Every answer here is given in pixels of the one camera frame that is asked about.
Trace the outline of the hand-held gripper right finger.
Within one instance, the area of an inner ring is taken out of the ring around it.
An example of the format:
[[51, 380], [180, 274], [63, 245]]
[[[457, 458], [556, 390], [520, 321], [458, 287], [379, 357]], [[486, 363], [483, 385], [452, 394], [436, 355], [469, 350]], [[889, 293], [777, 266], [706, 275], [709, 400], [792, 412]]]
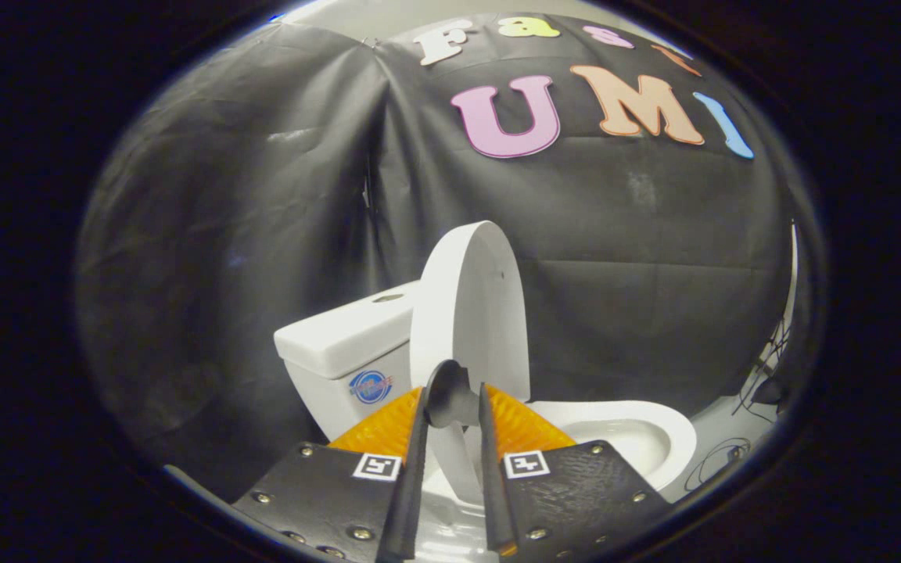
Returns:
[[479, 393], [487, 547], [501, 558], [626, 555], [661, 526], [671, 506], [603, 439], [562, 445], [537, 418], [529, 446], [508, 441], [533, 411], [500, 389]]

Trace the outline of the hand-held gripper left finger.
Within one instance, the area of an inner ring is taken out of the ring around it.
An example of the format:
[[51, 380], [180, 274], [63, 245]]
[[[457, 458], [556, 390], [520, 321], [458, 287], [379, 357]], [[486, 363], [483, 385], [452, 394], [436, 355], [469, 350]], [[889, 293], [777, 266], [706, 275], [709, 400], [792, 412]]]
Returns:
[[233, 507], [318, 558], [411, 560], [428, 439], [423, 392], [412, 389], [335, 442], [296, 444]]

